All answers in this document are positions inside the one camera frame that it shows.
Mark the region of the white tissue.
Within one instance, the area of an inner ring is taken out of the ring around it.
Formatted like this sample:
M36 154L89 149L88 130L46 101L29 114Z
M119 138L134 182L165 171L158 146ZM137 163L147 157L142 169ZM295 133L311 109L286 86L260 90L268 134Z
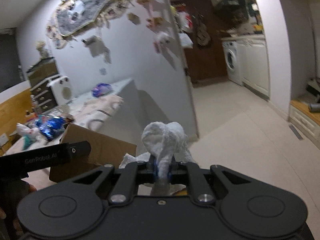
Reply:
M169 185L169 166L172 158L185 163L194 162L183 127L177 122L150 123L143 131L142 142L147 152L137 157L125 154L119 168L125 168L128 164L138 161L147 162L150 157L155 157L157 176L151 195L168 196L177 193L177 187Z

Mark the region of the crushed blue drink can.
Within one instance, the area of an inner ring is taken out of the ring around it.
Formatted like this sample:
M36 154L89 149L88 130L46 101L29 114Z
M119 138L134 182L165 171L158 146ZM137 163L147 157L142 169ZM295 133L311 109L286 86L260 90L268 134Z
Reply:
M64 132L65 119L61 116L46 118L42 116L35 122L39 132L48 140L52 141Z

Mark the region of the white plastic bag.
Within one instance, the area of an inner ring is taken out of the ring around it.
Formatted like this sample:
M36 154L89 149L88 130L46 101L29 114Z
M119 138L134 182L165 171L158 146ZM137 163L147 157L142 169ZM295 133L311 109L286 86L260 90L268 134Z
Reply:
M17 123L16 131L17 134L23 138L23 151L27 150L34 143L45 145L48 142L37 127L29 128L28 126Z

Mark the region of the brown cardboard box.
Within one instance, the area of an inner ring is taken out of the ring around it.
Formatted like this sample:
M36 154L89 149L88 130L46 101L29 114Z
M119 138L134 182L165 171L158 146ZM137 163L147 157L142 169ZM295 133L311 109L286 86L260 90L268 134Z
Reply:
M49 180L55 183L76 177L101 165L112 164L118 167L125 154L136 154L137 146L118 140L75 124L70 124L65 130L61 142L76 143L87 141L91 152L86 157L75 158L69 163L50 168Z

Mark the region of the pink cartoon blanket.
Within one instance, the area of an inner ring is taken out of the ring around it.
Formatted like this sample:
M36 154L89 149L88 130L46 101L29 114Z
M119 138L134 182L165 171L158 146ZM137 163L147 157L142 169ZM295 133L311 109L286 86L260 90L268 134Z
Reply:
M71 117L73 124L91 131L100 132L102 126L117 112L122 103L123 99L115 94L94 98L87 93L73 99L69 104L59 107L53 113ZM56 145L60 142L62 135L63 131L52 141L48 141L43 135L37 134L36 139L27 148L24 148L26 137L21 137L4 155Z

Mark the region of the white bed platform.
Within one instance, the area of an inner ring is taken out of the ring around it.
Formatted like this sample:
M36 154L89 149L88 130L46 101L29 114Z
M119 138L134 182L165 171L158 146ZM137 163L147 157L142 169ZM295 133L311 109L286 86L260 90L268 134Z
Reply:
M136 155L140 155L146 151L141 141L144 128L151 122L167 124L170 120L147 92L137 89L132 79L111 86L110 94L121 97L123 103L98 133L136 145Z

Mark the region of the black drawer organizer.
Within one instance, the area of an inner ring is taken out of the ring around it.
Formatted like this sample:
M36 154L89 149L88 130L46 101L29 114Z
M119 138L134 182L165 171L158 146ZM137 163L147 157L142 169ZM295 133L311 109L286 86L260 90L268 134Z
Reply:
M47 77L30 89L30 93L34 96L42 113L48 113L57 106L53 91L48 86L55 79L57 77Z

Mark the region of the white space heater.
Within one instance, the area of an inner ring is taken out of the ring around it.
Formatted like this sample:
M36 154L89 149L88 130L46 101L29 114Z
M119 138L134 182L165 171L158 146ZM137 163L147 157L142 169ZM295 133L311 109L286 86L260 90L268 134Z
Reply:
M57 105L65 105L73 98L73 91L69 77L61 76L47 85L53 93Z

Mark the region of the purple tissue pack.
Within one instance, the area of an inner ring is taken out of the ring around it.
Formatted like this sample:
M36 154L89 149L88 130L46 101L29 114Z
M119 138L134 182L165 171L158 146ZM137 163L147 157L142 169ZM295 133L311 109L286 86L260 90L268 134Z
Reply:
M95 98L99 98L103 95L106 95L113 91L113 88L110 84L107 83L99 83L92 90L92 96Z

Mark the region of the glass terrarium tank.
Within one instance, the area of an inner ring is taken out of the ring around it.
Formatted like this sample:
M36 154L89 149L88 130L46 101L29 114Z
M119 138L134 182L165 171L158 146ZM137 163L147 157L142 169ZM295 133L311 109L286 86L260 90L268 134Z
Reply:
M34 87L41 81L52 76L60 76L55 57L41 59L38 63L30 66L26 71L30 86Z

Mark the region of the white kitchen cabinets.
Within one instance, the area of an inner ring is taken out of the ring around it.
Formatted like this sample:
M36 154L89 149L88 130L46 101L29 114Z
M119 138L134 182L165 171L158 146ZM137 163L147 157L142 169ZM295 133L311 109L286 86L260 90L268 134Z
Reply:
M236 43L243 83L269 99L269 69L265 40L243 39Z

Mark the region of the hanging brown bag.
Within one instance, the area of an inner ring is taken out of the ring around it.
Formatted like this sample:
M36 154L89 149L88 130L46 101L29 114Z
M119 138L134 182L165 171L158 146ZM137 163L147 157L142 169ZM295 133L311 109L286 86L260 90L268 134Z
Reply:
M198 14L196 18L196 40L198 46L205 47L211 42L211 37L207 32L207 27L204 23L203 16Z

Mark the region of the white washing machine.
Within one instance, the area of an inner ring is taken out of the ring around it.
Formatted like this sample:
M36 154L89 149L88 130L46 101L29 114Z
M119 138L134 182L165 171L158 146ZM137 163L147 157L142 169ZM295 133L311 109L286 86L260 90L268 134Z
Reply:
M230 81L243 86L241 67L238 60L238 49L235 41L222 41L227 74Z

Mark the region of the white plush wall toy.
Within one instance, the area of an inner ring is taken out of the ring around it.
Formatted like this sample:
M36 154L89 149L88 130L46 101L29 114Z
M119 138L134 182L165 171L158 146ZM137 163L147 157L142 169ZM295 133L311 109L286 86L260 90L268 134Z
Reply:
M164 48L164 47L168 46L172 41L173 41L173 37L167 32L160 31L156 35L156 44L160 48Z

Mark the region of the wall photo collage board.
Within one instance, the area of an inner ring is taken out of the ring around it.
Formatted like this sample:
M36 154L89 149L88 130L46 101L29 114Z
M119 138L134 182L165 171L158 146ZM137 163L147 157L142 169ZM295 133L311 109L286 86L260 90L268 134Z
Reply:
M56 49L93 25L102 26L121 17L133 0L61 0L46 26Z

